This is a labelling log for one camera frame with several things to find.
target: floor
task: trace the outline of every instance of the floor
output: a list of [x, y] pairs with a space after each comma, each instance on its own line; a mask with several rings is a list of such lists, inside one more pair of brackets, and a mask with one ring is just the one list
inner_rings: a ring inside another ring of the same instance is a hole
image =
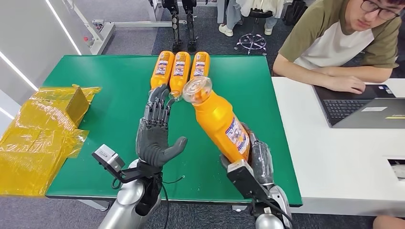
[[[90, 20], [106, 21], [148, 21], [147, 0], [76, 0], [82, 13]], [[227, 38], [219, 33], [216, 24], [216, 11], [213, 8], [198, 7], [195, 10], [195, 32], [198, 50], [212, 55], [244, 55], [243, 50], [234, 50], [238, 37], [252, 29], [253, 21], [247, 19], [237, 26], [234, 37]], [[162, 20], [170, 20], [168, 11]], [[267, 37], [267, 59], [269, 68], [277, 50], [288, 36], [292, 27], [281, 21]], [[84, 26], [80, 26], [83, 36], [89, 36]], [[256, 26], [255, 32], [262, 33], [263, 22]], [[181, 37], [186, 43], [185, 27], [181, 26]], [[104, 54], [159, 54], [172, 46], [171, 28], [131, 28], [117, 29], [107, 45]], [[359, 57], [349, 63], [358, 63]], [[0, 198], [0, 228], [7, 229], [94, 229], [105, 216], [105, 212], [95, 210], [79, 201], [46, 198]], [[163, 228], [166, 206], [160, 206], [146, 226], [147, 229]], [[300, 229], [371, 229], [374, 217], [333, 216], [293, 214]], [[248, 210], [237, 213], [227, 205], [171, 204], [169, 229], [251, 229], [254, 220]]]

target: green table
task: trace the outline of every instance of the green table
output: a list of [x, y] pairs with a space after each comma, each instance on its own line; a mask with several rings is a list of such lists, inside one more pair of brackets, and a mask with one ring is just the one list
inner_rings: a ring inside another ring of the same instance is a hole
[[[91, 153], [102, 144], [117, 152], [128, 166], [134, 159], [135, 136], [143, 116], [157, 56], [65, 56], [43, 86], [100, 86], [80, 124], [90, 133], [77, 158], [67, 159], [46, 195], [53, 198], [115, 198], [113, 177]], [[234, 107], [271, 149], [275, 182], [292, 206], [302, 205], [297, 178], [264, 56], [212, 56], [210, 78], [215, 92]], [[220, 151], [195, 120], [194, 108], [181, 101], [172, 107], [169, 144], [187, 137], [182, 154], [165, 165], [163, 180], [169, 199], [195, 202], [246, 203], [226, 177]]]

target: orange plastic bottle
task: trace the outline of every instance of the orange plastic bottle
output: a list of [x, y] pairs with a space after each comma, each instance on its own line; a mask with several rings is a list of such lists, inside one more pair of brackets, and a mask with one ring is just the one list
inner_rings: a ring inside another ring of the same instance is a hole
[[170, 77], [170, 95], [176, 100], [181, 99], [181, 92], [187, 83], [190, 72], [191, 57], [187, 52], [176, 54]]
[[212, 90], [210, 78], [198, 76], [190, 80], [184, 86], [183, 98], [192, 103], [197, 122], [231, 163], [248, 160], [249, 135], [232, 105]]
[[150, 89], [153, 90], [162, 84], [168, 84], [174, 63], [174, 54], [162, 51], [156, 61], [155, 70], [150, 78]]
[[196, 76], [208, 76], [210, 70], [210, 55], [206, 52], [198, 52], [192, 62], [190, 80]]

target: olive green sleeve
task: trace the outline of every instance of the olive green sleeve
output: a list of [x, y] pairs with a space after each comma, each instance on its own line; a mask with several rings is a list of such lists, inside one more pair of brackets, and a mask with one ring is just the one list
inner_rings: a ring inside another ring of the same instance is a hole
[[398, 56], [398, 29], [401, 26], [401, 19], [396, 18], [387, 24], [381, 25], [381, 28], [373, 30], [375, 39], [364, 50], [365, 55], [362, 65], [373, 66], [376, 68], [395, 68]]
[[294, 62], [320, 37], [325, 18], [324, 1], [316, 1], [299, 19], [278, 53]]

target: laptop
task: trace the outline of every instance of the laptop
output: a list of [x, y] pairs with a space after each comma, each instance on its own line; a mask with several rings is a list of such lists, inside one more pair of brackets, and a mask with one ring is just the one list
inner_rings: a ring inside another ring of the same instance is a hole
[[387, 85], [366, 85], [363, 94], [314, 89], [332, 128], [405, 128], [405, 98], [396, 98]]

